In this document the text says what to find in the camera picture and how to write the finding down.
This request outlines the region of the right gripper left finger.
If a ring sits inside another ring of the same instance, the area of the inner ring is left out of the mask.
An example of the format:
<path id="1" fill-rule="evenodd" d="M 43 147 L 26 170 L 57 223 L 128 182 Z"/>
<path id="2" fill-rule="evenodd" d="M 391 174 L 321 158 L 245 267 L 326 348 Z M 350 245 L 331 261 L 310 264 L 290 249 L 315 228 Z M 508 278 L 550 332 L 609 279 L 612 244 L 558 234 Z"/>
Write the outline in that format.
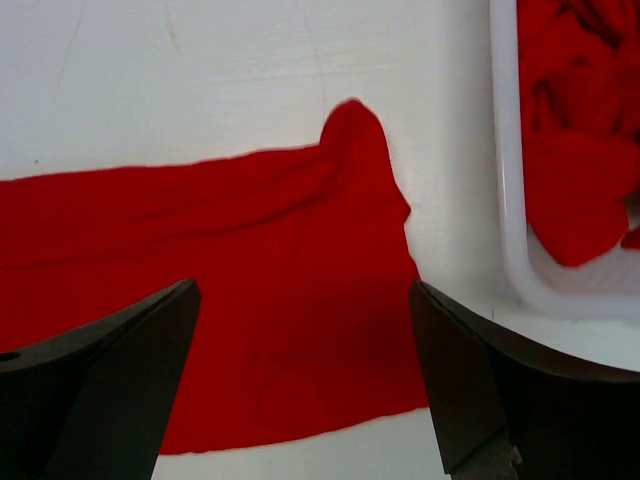
<path id="1" fill-rule="evenodd" d="M 1 355 L 4 479 L 149 479 L 201 302 L 182 280 Z"/>

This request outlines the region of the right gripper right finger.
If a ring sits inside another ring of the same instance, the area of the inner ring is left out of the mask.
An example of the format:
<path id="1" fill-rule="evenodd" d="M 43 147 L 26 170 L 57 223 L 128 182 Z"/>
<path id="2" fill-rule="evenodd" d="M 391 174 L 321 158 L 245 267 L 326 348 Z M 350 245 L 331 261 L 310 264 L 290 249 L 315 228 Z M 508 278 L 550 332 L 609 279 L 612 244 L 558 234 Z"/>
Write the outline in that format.
<path id="1" fill-rule="evenodd" d="M 637 372 L 549 348 L 422 281 L 409 304 L 450 477 L 638 477 Z"/>

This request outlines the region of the red t shirt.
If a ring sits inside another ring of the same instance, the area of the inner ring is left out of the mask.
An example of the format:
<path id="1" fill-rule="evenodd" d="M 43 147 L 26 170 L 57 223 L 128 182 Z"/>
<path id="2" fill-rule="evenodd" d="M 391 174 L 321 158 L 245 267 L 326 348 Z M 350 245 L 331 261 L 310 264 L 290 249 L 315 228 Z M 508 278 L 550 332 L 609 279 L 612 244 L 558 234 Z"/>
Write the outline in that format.
<path id="1" fill-rule="evenodd" d="M 180 280 L 196 332 L 161 451 L 257 447 L 427 406 L 410 208 L 357 100 L 311 146 L 1 184 L 1 347 Z"/>

